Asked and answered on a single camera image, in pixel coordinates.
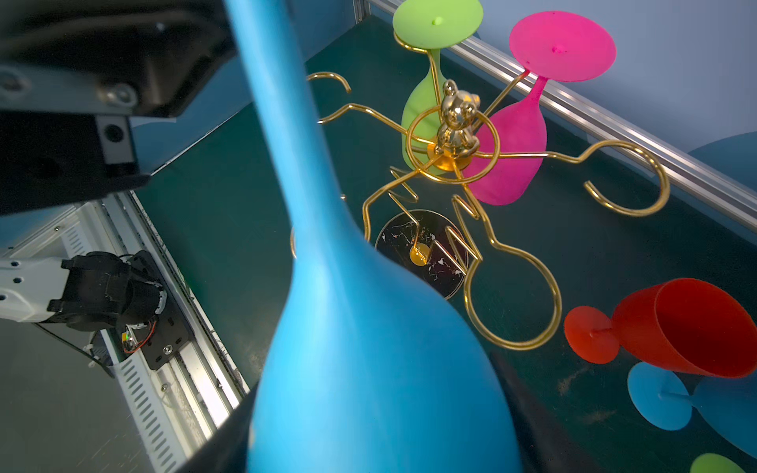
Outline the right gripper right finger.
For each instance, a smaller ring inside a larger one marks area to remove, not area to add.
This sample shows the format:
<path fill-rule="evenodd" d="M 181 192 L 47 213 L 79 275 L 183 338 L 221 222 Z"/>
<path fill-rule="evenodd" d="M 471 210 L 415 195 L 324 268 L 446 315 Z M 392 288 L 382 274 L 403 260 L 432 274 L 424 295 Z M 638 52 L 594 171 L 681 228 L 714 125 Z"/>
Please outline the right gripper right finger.
<path fill-rule="evenodd" d="M 528 390 L 503 356 L 489 360 L 511 408 L 520 453 L 528 472 L 585 472 L 585 455 Z"/>

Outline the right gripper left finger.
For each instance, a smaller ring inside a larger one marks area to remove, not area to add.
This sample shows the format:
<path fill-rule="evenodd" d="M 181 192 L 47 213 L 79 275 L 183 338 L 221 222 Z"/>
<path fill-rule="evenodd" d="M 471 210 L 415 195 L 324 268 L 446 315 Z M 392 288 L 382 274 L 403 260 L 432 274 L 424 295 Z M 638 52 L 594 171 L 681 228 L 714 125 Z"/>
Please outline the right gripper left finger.
<path fill-rule="evenodd" d="M 250 423 L 258 386 L 250 390 L 211 439 L 181 465 L 179 472 L 246 472 Z"/>

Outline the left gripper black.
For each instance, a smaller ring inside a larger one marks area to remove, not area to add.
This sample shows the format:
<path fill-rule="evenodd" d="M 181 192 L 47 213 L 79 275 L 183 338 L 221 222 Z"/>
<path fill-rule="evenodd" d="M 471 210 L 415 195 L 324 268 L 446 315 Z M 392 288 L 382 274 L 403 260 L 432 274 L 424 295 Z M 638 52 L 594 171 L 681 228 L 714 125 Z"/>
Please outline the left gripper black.
<path fill-rule="evenodd" d="M 5 1 L 1 212 L 144 186 L 130 119 L 179 116 L 236 47 L 220 1 Z"/>

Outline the blue wine glass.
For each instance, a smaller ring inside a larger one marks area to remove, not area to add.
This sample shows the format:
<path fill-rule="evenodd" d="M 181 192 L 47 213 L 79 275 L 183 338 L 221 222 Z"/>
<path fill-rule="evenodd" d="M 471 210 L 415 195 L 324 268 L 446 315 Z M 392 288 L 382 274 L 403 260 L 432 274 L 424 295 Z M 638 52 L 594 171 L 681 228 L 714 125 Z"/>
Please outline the blue wine glass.
<path fill-rule="evenodd" d="M 686 427 L 694 411 L 731 445 L 756 456 L 756 374 L 744 378 L 703 378 L 688 391 L 674 372 L 647 363 L 627 376 L 627 390 L 636 410 L 664 431 Z"/>
<path fill-rule="evenodd" d="M 433 288 L 357 228 L 281 1 L 230 1 L 296 259 L 250 423 L 252 472 L 518 472 L 506 396 Z"/>

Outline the red wine glass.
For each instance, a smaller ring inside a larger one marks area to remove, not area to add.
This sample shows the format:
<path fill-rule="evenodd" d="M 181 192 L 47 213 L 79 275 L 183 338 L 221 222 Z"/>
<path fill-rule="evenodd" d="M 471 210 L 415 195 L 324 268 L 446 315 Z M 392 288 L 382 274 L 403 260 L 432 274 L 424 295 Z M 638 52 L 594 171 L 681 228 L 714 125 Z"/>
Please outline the red wine glass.
<path fill-rule="evenodd" d="M 756 323 L 726 291 L 682 278 L 637 291 L 612 315 L 582 305 L 565 317 L 573 351 L 597 365 L 625 349 L 640 361 L 684 374 L 745 378 L 756 371 Z"/>

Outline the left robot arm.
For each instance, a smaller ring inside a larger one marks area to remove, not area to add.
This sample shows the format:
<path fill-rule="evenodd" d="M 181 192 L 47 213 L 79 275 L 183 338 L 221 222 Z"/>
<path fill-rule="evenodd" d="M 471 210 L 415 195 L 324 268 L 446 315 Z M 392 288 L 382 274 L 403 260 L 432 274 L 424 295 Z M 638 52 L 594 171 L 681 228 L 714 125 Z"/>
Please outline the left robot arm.
<path fill-rule="evenodd" d="M 179 116 L 235 50 L 220 1 L 3 2 L 2 215 L 146 185 L 132 120 Z M 98 330 L 146 322 L 166 299 L 141 256 L 1 261 L 11 321 Z"/>

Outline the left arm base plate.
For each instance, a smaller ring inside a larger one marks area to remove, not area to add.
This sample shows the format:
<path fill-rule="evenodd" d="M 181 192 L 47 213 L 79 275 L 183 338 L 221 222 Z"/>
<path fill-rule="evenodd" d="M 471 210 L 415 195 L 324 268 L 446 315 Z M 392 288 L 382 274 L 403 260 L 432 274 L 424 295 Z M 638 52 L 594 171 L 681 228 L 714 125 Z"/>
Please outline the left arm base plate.
<path fill-rule="evenodd" d="M 142 250 L 127 263 L 131 272 L 126 307 L 116 329 L 124 354 L 142 355 L 156 371 L 193 341 L 194 334 L 153 255 Z"/>

